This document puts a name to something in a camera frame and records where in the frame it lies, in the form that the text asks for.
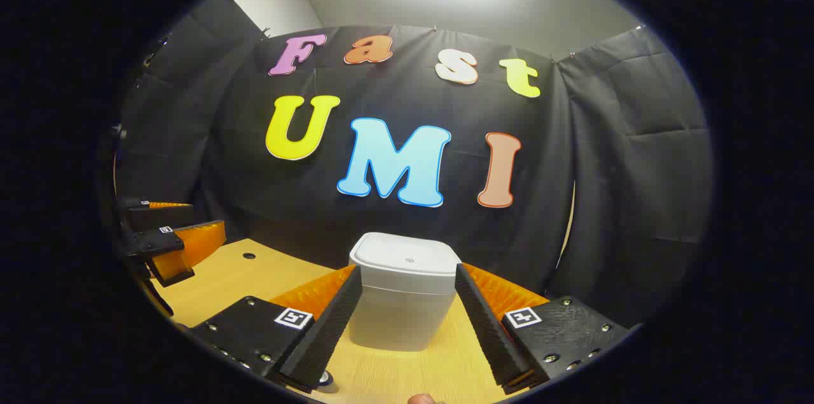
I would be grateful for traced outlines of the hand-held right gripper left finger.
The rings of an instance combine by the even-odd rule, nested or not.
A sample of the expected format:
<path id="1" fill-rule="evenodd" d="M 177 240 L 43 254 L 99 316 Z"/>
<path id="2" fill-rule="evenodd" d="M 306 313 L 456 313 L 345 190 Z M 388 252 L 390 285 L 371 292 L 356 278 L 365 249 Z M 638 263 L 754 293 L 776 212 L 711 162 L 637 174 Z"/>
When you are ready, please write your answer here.
<path id="1" fill-rule="evenodd" d="M 188 333 L 262 379 L 311 393 L 361 294 L 361 270 L 349 265 L 273 300 L 242 297 Z"/>

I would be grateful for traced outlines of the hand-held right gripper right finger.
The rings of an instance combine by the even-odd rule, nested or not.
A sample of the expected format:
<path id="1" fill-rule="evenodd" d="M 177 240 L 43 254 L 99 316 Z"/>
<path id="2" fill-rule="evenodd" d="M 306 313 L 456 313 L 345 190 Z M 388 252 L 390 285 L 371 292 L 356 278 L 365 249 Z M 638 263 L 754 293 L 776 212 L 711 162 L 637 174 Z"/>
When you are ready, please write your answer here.
<path id="1" fill-rule="evenodd" d="M 549 300 L 467 263 L 457 265 L 455 289 L 506 394 L 575 374 L 631 335 L 576 297 Z"/>

